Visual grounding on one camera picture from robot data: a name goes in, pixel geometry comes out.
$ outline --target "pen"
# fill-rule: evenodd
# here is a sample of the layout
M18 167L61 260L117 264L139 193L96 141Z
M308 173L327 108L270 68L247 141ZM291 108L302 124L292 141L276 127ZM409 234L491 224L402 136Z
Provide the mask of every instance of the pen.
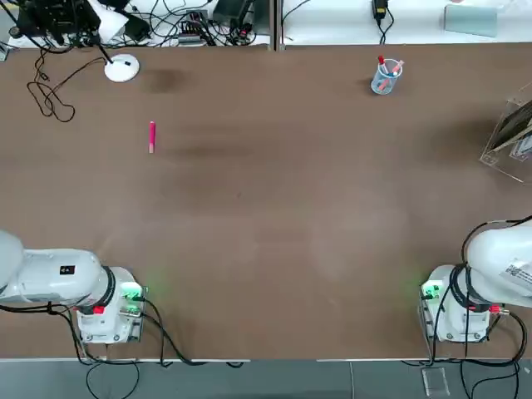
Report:
M155 152L155 122L150 122L150 146L149 146L149 152L150 154L153 154Z
M388 72L388 69L386 68L386 63L384 62L384 57L383 56L379 56L378 59L379 59L379 64L380 64L382 70L384 71L384 73L389 75L390 72Z

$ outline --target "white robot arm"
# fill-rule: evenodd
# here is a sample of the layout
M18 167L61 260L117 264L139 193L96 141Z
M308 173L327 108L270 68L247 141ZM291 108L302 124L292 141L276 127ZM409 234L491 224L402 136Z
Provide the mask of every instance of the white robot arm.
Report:
M0 303L54 302L76 307L84 342L127 342L140 337L145 290L123 268L100 265L79 249L24 249L0 230Z
M499 303L532 308L532 221L478 234L467 262L436 268L421 287L426 331L437 321L441 341L482 341Z

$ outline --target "pen holder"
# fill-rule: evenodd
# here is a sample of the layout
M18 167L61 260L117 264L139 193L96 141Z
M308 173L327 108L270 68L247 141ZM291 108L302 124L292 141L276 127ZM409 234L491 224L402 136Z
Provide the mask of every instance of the pen holder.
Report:
M384 60L383 65L377 64L377 72L375 72L375 76L372 80L372 90L375 93L385 95L392 92L397 79L399 79L399 76L402 74L402 66L399 66L399 70L395 76L392 74L393 69L397 67L398 64L399 61L389 58Z

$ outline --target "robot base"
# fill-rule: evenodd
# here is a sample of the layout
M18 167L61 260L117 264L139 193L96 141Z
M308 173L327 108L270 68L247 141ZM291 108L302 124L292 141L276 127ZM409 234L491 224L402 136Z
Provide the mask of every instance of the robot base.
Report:
M124 268L111 268L115 275L115 293L102 314L76 312L77 325L84 343L118 343L140 340L145 303L131 301L131 295L144 297L146 290Z
M421 286L421 296L432 295L433 299L421 298L421 326L426 337L434 339L434 324L436 314L441 306L441 299L449 287L449 277L454 265L446 264L436 268L429 279ZM466 310L454 299L449 292L443 303L438 318L436 335L440 341L466 341ZM484 340L489 327L490 312L469 314L469 329L467 342L481 342Z

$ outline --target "brown table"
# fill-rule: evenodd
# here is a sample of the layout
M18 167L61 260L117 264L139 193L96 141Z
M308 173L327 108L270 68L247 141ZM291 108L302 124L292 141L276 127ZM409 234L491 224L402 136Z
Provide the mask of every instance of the brown table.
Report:
M77 110L67 124L26 92L37 52L11 54L0 226L132 270L189 357L426 357L420 283L459 261L479 222L531 211L529 189L478 158L532 45L385 49L406 62L390 96L369 89L382 47L135 49L134 81L95 65L61 89ZM96 56L50 56L45 70L59 81ZM55 318L0 320L1 357L74 355ZM512 356L514 333L471 356ZM148 327L109 355L158 351Z

